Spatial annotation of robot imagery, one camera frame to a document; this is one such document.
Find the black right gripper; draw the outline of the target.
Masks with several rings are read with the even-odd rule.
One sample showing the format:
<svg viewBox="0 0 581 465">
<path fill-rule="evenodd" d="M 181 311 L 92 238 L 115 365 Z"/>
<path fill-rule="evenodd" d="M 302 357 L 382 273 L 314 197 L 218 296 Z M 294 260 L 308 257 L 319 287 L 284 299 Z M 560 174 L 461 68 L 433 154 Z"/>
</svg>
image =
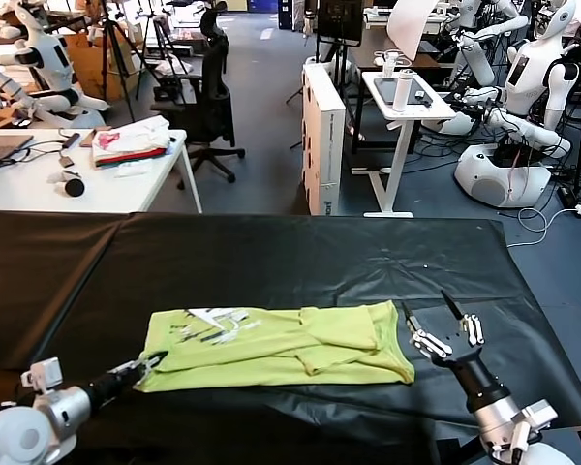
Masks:
<svg viewBox="0 0 581 465">
<path fill-rule="evenodd" d="M 485 343 L 480 318 L 474 313 L 465 313 L 453 296 L 441 290 L 446 306 L 467 334 L 470 346 L 481 346 Z M 401 303 L 405 322 L 411 333 L 410 343 L 432 363 L 449 369 L 466 394 L 466 407 L 470 413 L 487 407 L 499 400 L 509 397 L 509 389 L 498 377 L 492 374 L 481 359 L 481 349 L 459 356 L 451 357 L 452 348 L 430 332 L 423 329 L 413 311 L 405 302 Z"/>
</svg>

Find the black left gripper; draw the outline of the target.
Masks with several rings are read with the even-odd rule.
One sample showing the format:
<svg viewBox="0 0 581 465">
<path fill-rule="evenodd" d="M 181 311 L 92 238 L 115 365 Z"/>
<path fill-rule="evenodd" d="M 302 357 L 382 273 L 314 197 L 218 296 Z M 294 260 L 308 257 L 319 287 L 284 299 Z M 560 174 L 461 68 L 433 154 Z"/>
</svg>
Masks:
<svg viewBox="0 0 581 465">
<path fill-rule="evenodd" d="M 91 406 L 105 406 L 124 390 L 141 385 L 168 355 L 156 352 L 110 369 L 86 385 Z"/>
</svg>

